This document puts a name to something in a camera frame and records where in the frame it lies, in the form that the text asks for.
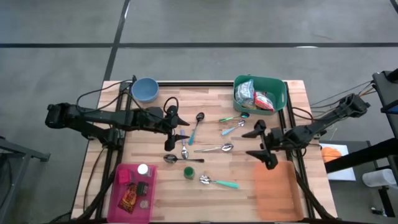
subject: orange plastic tray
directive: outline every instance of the orange plastic tray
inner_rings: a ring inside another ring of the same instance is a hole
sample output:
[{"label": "orange plastic tray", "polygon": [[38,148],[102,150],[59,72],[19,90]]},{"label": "orange plastic tray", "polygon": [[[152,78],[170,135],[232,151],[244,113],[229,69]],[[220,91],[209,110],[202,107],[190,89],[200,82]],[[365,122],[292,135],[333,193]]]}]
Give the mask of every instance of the orange plastic tray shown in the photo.
[{"label": "orange plastic tray", "polygon": [[261,220],[295,222],[303,219],[292,162],[279,161],[272,170],[267,170],[263,163],[257,163],[254,167],[254,190]]}]

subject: blue-handled spoon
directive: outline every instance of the blue-handled spoon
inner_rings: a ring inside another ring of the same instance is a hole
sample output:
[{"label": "blue-handled spoon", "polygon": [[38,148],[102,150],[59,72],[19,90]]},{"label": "blue-handled spoon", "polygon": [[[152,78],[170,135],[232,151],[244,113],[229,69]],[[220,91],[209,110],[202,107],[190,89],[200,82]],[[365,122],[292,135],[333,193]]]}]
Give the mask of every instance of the blue-handled spoon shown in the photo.
[{"label": "blue-handled spoon", "polygon": [[245,123],[244,120],[240,120],[239,123],[238,123],[238,125],[236,125],[236,126],[233,127],[233,128],[229,128],[229,129],[223,131],[223,132],[221,133],[221,135],[224,136],[224,135],[230,133],[231,131],[235,130],[235,129],[238,128],[238,127],[243,127],[243,126],[244,126],[244,123]]},{"label": "blue-handled spoon", "polygon": [[188,145],[192,145],[193,144],[193,139],[195,138],[195,133],[197,131],[197,127],[200,121],[202,121],[205,118],[205,114],[204,112],[200,112],[197,115],[197,125],[195,126],[195,129],[193,130],[192,134],[191,134],[191,138],[189,139]]},{"label": "blue-handled spoon", "polygon": [[211,180],[210,177],[206,175],[202,175],[199,178],[199,181],[203,184],[210,184],[211,182],[214,182],[216,184],[224,185],[227,187],[231,187],[233,189],[239,189],[239,184],[234,183],[234,182],[227,182],[227,181],[220,181],[220,180]]}]

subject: wooden table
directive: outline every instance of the wooden table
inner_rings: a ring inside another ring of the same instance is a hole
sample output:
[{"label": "wooden table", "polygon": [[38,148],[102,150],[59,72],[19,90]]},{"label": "wooden table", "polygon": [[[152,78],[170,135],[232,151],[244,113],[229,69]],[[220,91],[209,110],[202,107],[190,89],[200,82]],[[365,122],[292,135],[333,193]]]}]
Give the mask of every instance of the wooden table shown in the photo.
[{"label": "wooden table", "polygon": [[[104,82],[103,87],[110,86],[115,82]],[[301,80],[287,81],[292,99],[292,106],[310,111],[304,83]],[[118,94],[118,85],[101,93],[98,106],[109,103]],[[219,123],[220,118],[236,116],[239,113],[233,109],[233,91],[231,87],[161,87],[158,99],[153,103],[142,104],[143,107],[161,106],[167,98],[176,96],[180,102],[179,116],[189,122],[191,126],[179,126],[190,135],[196,125],[195,116],[198,112],[205,113],[205,119],[199,124],[195,143],[187,146],[190,151],[190,159],[204,158],[204,164],[178,161],[176,164],[166,164],[163,155],[163,134],[154,134],[145,131],[134,131],[127,133],[122,163],[146,163],[158,167],[157,185],[152,212],[152,222],[258,222],[260,221],[256,212],[256,199],[253,192],[253,167],[257,159],[245,154],[247,150],[258,150],[260,140],[245,139],[241,135],[252,131],[255,122],[263,119],[270,128],[279,127],[278,114],[273,116],[260,116],[251,114],[242,128],[238,128],[231,134],[221,137],[221,132],[236,125],[237,121]],[[116,103],[106,108],[114,111]],[[302,116],[306,114],[295,111]],[[309,121],[295,117],[297,125],[308,124]],[[232,153],[194,153],[195,149],[215,147],[226,142],[234,144]],[[182,145],[176,143],[171,152],[180,157]],[[80,177],[72,217],[77,217],[83,212],[83,196],[94,161],[101,151],[99,141],[91,141],[85,157],[85,163]],[[283,151],[276,153],[278,160],[285,161]],[[99,161],[93,180],[88,191],[87,205],[98,193],[104,167],[105,153]],[[325,166],[323,165],[321,152],[318,146],[309,145],[304,157],[308,176],[308,183],[316,198],[326,210],[336,216],[335,204],[331,194]],[[189,181],[184,179],[182,170],[186,166],[192,166],[197,175],[208,174],[213,179],[234,181],[240,185],[240,190],[222,188],[216,184],[203,185],[198,180]],[[104,201],[103,216],[108,212],[109,189]],[[306,216],[307,209],[302,192],[302,205]]]}]

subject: teal-handled spoon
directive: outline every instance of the teal-handled spoon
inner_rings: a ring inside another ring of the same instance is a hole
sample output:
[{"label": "teal-handled spoon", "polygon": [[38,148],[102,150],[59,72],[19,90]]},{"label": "teal-handled spoon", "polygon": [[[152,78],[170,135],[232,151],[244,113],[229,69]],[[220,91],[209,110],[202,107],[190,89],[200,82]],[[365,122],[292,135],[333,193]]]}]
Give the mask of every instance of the teal-handled spoon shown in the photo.
[{"label": "teal-handled spoon", "polygon": [[210,177],[206,175],[202,175],[199,178],[199,181],[203,184],[210,184],[210,182],[214,182],[216,184],[224,185],[227,187],[231,187],[233,189],[239,189],[239,184],[234,182],[220,181],[220,180],[211,180]]},{"label": "teal-handled spoon", "polygon": [[243,127],[243,126],[244,126],[244,123],[245,123],[244,120],[240,120],[239,123],[238,123],[238,125],[236,125],[236,126],[233,127],[233,128],[229,128],[229,129],[223,131],[223,132],[221,133],[221,135],[224,136],[224,135],[230,133],[231,131],[235,130],[235,129],[238,128],[238,127]]},{"label": "teal-handled spoon", "polygon": [[200,112],[197,115],[197,125],[195,126],[195,129],[193,130],[192,134],[191,134],[191,138],[189,139],[188,145],[192,145],[193,144],[193,139],[195,138],[195,133],[197,131],[197,127],[200,121],[202,121],[205,118],[205,114],[204,112]]},{"label": "teal-handled spoon", "polygon": [[242,112],[241,115],[239,115],[239,116],[219,119],[218,122],[229,121],[229,120],[234,119],[234,118],[248,118],[249,116],[250,116],[249,113],[247,113],[247,112]]}]

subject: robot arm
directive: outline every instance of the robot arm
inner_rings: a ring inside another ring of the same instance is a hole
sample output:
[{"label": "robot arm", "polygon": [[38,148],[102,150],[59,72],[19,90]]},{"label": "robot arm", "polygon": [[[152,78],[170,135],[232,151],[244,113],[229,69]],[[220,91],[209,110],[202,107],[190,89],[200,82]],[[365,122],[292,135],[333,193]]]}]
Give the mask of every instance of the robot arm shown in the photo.
[{"label": "robot arm", "polygon": [[[166,134],[166,151],[174,149],[176,141],[189,138],[189,136],[173,134],[173,129],[178,125],[189,126],[187,122],[178,117],[176,106],[170,106],[164,117],[164,112],[159,107],[109,112],[60,103],[49,105],[47,109],[49,112],[45,119],[45,124],[48,127],[74,129],[81,132],[81,135],[87,139],[98,138],[103,146],[107,147],[118,145],[119,129],[123,131],[143,130]],[[113,127],[103,129],[95,126],[93,122],[110,124]]]},{"label": "robot arm", "polygon": [[370,104],[364,102],[358,95],[350,94],[343,97],[333,111],[319,119],[314,119],[312,124],[296,126],[285,134],[280,128],[272,128],[271,132],[266,136],[264,134],[266,124],[263,120],[259,120],[254,125],[254,130],[243,134],[242,137],[256,138],[260,136],[262,141],[260,148],[262,150],[247,151],[246,153],[264,162],[267,169],[273,169],[278,164],[278,161],[276,155],[271,153],[271,150],[303,149],[310,144],[316,134],[321,133],[327,127],[344,118],[358,118],[364,115],[369,107]]}]

